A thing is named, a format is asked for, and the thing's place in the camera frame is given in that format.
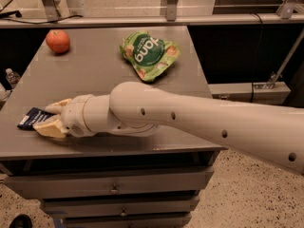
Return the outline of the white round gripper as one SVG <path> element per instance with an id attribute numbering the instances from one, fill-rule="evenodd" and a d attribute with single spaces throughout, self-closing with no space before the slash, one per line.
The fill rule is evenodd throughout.
<path id="1" fill-rule="evenodd" d="M 91 94 L 49 104 L 45 111 L 54 115 L 43 122 L 35 123 L 33 128 L 42 136 L 51 138 L 64 138 L 68 133 L 74 137 L 92 137 L 94 133 L 86 126 L 84 109 L 86 102 L 92 98 Z"/>

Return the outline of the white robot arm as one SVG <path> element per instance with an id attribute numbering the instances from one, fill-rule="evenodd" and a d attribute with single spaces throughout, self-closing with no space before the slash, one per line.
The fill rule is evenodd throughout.
<path id="1" fill-rule="evenodd" d="M 87 94 L 50 104 L 46 112 L 51 116 L 33 125 L 46 137 L 143 137 L 166 125 L 304 174 L 301 108 L 186 96 L 125 82 L 107 95 Z"/>

